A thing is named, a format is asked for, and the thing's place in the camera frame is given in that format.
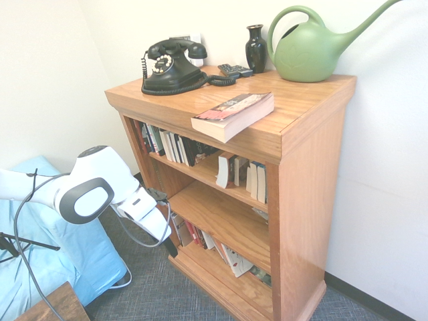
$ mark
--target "watering can handle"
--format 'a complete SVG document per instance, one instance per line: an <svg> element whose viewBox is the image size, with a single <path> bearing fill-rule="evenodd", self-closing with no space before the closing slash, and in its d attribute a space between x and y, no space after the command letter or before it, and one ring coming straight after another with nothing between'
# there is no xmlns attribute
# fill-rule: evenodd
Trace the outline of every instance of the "watering can handle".
<svg viewBox="0 0 428 321"><path fill-rule="evenodd" d="M303 5L294 5L292 7L289 7L287 9L284 9L283 11L281 11L275 17L275 19L272 21L272 24L270 25L270 28L269 28L269 32L267 33L267 52L269 53L269 57L270 57L272 62L275 62L275 60L274 60L274 58L275 58L274 47L272 45L272 39L274 36L274 29L275 29L276 25L278 24L278 22L280 21L280 19L283 16L285 16L291 12L305 13L309 17L308 22L311 21L313 23L316 23L317 25L321 25L324 27L324 22L321 19L321 17L319 16L319 14L317 14L317 12L315 12L311 8L305 7Z"/></svg>

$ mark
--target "green watering can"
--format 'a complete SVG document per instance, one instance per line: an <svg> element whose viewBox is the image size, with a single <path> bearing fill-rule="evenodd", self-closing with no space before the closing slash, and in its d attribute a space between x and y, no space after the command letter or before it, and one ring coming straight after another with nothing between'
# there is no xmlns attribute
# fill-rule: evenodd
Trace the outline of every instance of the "green watering can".
<svg viewBox="0 0 428 321"><path fill-rule="evenodd" d="M320 82L333 74L345 49L391 5L401 0L388 0L366 21L348 33L334 33L326 28L321 17L301 5L289 7L272 21L267 34L267 52L283 79L293 82ZM299 11L309 20L293 26L281 38L276 53L272 36L278 21L287 13Z"/></svg>

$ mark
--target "black rotary telephone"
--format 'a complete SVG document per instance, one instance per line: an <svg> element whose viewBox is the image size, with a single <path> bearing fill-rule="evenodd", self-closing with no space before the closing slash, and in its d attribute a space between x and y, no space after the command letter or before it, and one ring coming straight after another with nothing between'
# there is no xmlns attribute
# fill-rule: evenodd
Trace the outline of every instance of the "black rotary telephone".
<svg viewBox="0 0 428 321"><path fill-rule="evenodd" d="M203 59L207 57L205 47L197 42L183 39L169 39L152 45L146 51L142 62L142 87L144 94L166 96L181 94L202 87L207 82L214 86L230 86L235 79L222 76L208 76L192 65L184 55ZM147 78L146 55L155 60L152 76Z"/></svg>

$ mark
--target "rotary dial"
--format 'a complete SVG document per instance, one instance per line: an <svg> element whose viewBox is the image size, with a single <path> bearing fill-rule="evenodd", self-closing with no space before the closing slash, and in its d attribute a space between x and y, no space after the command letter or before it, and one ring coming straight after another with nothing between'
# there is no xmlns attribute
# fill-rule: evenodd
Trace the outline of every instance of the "rotary dial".
<svg viewBox="0 0 428 321"><path fill-rule="evenodd" d="M154 74L163 74L169 70L174 64L174 59L169 55L162 55L156 59L152 71Z"/></svg>

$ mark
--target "black vase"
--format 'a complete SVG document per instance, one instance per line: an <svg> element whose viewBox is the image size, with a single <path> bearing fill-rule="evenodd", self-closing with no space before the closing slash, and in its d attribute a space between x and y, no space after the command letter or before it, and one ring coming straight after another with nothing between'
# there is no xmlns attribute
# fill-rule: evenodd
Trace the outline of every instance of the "black vase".
<svg viewBox="0 0 428 321"><path fill-rule="evenodd" d="M249 40L245 45L245 55L247 62L253 73L260 74L265 70L268 53L266 50L266 41L261 37L261 28L263 25L250 25Z"/></svg>

